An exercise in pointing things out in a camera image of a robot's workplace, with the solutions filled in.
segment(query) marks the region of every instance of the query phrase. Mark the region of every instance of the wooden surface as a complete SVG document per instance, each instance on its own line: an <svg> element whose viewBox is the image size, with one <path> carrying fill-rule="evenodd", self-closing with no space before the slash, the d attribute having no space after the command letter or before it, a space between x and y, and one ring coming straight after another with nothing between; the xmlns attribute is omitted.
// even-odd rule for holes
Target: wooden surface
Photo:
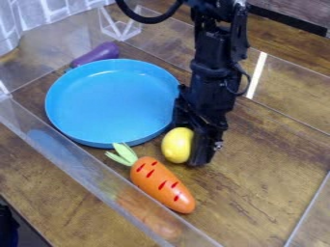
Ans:
<svg viewBox="0 0 330 247"><path fill-rule="evenodd" d="M162 4L146 4L164 9ZM190 22L187 16L183 8L175 17ZM248 37L255 48L330 74L329 40L254 15ZM188 83L187 71L124 43L119 46L122 57L164 67ZM15 100L45 122L44 96L61 73L51 73L13 93ZM162 136L134 149L138 155L158 157L182 178L198 200L196 211L182 217L219 243L282 246L329 171L329 135L247 98L238 100L228 120L226 147L202 168L164 161ZM53 246L156 245L3 125L0 133L1 195ZM107 160L101 150L84 149L128 177L127 168Z"/></svg>
<svg viewBox="0 0 330 247"><path fill-rule="evenodd" d="M326 0L248 0L247 2L266 10L295 17L327 29L330 28L330 3Z"/></svg>

